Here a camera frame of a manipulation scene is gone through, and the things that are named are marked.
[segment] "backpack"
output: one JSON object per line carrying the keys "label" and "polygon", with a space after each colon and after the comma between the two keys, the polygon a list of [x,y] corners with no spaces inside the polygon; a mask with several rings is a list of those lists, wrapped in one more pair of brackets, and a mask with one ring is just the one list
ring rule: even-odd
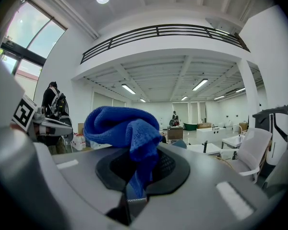
{"label": "backpack", "polygon": [[52,100],[50,108],[50,116],[61,117],[61,116],[69,116],[68,104],[66,101],[66,97],[63,93],[56,91],[55,88],[51,88],[55,93],[55,97]]}

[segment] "glass window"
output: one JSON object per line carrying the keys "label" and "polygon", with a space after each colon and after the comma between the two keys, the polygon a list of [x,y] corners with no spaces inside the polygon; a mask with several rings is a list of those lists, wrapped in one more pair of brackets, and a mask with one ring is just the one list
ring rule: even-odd
{"label": "glass window", "polygon": [[6,69],[9,71],[9,73],[12,73],[17,60],[11,57],[5,56],[5,55],[1,55],[1,56],[2,56],[3,64],[5,65]]}
{"label": "glass window", "polygon": [[28,49],[44,58],[47,58],[53,46],[64,32],[65,31],[62,28],[51,21],[37,35]]}
{"label": "glass window", "polygon": [[34,99],[35,88],[42,68],[26,60],[20,62],[15,80],[24,89],[25,94]]}
{"label": "glass window", "polygon": [[5,37],[22,47],[27,47],[49,20],[42,12],[26,2],[15,13]]}

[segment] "blue cloth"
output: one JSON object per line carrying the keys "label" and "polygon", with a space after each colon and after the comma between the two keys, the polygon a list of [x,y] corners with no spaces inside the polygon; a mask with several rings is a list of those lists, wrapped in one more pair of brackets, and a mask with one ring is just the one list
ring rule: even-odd
{"label": "blue cloth", "polygon": [[162,136],[155,117],[135,108],[102,106],[86,118],[84,136],[99,144],[130,148],[130,159],[138,162],[130,184],[142,197],[159,159],[156,147]]}

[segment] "green container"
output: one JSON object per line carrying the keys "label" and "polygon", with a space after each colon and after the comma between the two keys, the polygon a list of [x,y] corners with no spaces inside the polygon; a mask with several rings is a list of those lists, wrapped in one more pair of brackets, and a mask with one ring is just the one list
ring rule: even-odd
{"label": "green container", "polygon": [[197,129],[197,124],[187,124],[187,123],[183,123],[186,130],[188,131],[192,131],[192,130],[196,130]]}

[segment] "black metal railing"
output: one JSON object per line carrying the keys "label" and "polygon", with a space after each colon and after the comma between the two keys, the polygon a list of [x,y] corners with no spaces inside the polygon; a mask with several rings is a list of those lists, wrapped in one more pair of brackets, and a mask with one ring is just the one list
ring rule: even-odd
{"label": "black metal railing", "polygon": [[83,53],[81,63],[88,59],[99,55],[114,47],[134,42],[137,40],[157,37],[157,36],[173,36],[173,35],[186,35],[186,36],[201,36],[208,37],[215,40],[220,40],[237,47],[248,50],[242,39],[236,34],[235,36],[223,33],[214,28],[200,26],[200,25],[189,25],[189,24],[163,24],[163,25],[152,25],[135,29],[126,33],[119,34],[108,40],[92,47]]}

